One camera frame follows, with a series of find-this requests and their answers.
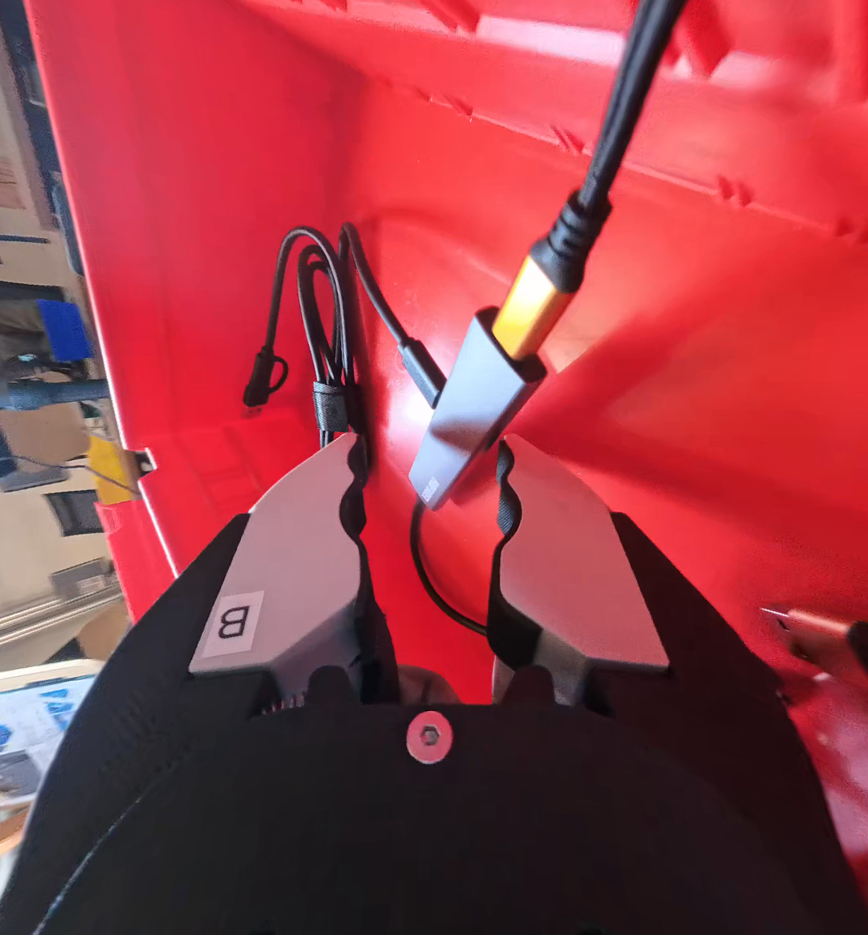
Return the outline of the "red plastic bin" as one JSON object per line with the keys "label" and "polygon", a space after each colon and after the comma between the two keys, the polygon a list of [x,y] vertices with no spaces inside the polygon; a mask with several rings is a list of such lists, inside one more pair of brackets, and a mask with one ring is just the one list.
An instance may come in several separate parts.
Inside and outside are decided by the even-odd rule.
{"label": "red plastic bin", "polygon": [[[358,228],[448,371],[576,190],[638,2],[27,2],[124,446],[136,618],[318,446],[280,241]],[[868,902],[868,2],[689,2],[549,377],[510,427],[628,514],[786,695]]]}

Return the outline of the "grey wedge adapter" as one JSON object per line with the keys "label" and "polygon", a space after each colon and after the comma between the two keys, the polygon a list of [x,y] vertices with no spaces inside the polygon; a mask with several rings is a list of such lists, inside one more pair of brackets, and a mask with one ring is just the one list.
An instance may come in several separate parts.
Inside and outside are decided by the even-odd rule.
{"label": "grey wedge adapter", "polygon": [[449,500],[547,377],[538,355],[513,359],[499,345],[497,317],[495,307],[474,315],[408,473],[429,510]]}

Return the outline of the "blue plastic bin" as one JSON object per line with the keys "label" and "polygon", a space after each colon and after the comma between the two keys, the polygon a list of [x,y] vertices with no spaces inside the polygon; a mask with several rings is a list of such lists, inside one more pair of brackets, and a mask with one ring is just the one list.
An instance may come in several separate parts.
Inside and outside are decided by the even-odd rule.
{"label": "blue plastic bin", "polygon": [[75,303],[38,299],[37,309],[54,361],[73,364],[93,358],[89,332]]}

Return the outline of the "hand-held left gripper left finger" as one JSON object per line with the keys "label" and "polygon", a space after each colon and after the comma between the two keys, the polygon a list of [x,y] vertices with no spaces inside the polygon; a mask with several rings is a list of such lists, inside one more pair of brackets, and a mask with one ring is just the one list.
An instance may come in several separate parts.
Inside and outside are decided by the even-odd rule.
{"label": "hand-held left gripper left finger", "polygon": [[193,675],[271,674],[306,693],[341,668],[357,693],[398,693],[393,641],[375,599],[363,491],[367,447],[339,436],[250,510],[190,664]]}

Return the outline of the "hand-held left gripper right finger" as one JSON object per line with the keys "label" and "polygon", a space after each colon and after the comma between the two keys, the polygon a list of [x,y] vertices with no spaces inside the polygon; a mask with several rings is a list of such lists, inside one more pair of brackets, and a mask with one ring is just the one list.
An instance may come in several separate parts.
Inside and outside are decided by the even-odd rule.
{"label": "hand-held left gripper right finger", "polygon": [[667,672],[668,655],[604,500],[518,436],[499,443],[497,480],[501,539],[487,609],[493,700],[530,666],[550,673],[558,703],[591,703],[595,672]]}

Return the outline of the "yellow plastic bin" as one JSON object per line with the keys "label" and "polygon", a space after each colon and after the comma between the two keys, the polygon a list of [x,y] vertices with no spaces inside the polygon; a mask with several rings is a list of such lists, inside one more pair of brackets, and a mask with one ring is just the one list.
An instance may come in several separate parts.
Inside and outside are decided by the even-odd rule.
{"label": "yellow plastic bin", "polygon": [[115,440],[90,435],[87,466],[94,477],[100,504],[115,506],[141,499],[135,456]]}

